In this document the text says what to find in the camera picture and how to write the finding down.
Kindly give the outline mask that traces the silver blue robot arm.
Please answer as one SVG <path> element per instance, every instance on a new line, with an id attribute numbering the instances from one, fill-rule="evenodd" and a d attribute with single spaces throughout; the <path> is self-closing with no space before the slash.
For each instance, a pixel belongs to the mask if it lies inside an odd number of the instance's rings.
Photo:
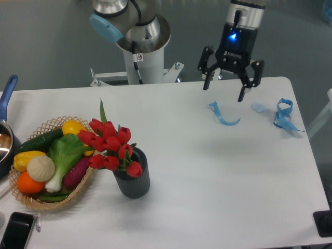
<path id="1" fill-rule="evenodd" d="M 123 51 L 129 84 L 178 81 L 184 66 L 177 62 L 164 68 L 164 48 L 171 30 L 167 20 L 156 13 L 154 1 L 93 1 L 92 5 L 91 26 Z M 264 1 L 231 1 L 219 47 L 205 47 L 198 63 L 204 90 L 218 79 L 217 70 L 239 77 L 239 100 L 260 84 L 264 62 L 252 60 L 251 54 L 264 9 Z"/>

